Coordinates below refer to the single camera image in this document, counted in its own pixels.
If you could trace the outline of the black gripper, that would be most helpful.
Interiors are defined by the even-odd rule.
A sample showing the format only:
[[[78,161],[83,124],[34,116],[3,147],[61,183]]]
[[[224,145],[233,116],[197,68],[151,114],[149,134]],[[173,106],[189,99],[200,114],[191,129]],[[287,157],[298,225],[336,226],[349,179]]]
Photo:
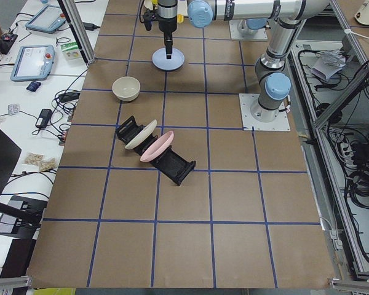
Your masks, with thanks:
[[[172,35],[176,31],[176,18],[160,18],[159,29],[164,34],[164,45],[165,45],[165,57],[166,59],[172,59],[173,53],[173,41]]]

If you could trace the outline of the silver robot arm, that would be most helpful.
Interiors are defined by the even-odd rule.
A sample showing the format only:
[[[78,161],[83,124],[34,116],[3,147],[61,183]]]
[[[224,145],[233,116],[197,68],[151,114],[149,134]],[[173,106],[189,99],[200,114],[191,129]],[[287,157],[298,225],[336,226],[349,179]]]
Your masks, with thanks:
[[[282,15],[278,11],[255,15],[213,15],[209,9],[206,12],[188,12],[188,18],[196,28],[204,28],[212,21],[220,19],[224,21],[244,19],[249,27],[258,20],[276,20],[277,27],[269,41],[268,48],[255,65],[261,93],[258,101],[251,107],[252,116],[256,120],[272,122],[278,113],[281,102],[288,96],[291,89],[291,82],[282,71],[288,52],[300,31],[302,21],[295,20],[288,15]]]
[[[328,6],[323,0],[247,0],[187,1],[187,16],[196,28],[205,28],[215,20],[231,21],[254,18],[304,20]]]

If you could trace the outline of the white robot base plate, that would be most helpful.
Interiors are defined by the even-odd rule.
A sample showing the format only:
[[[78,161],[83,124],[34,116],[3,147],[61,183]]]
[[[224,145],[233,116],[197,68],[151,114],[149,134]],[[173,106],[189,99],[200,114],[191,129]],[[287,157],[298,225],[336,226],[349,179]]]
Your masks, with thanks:
[[[242,126],[247,131],[289,132],[290,125],[284,102],[276,110],[262,108],[258,93],[240,93],[239,103]]]

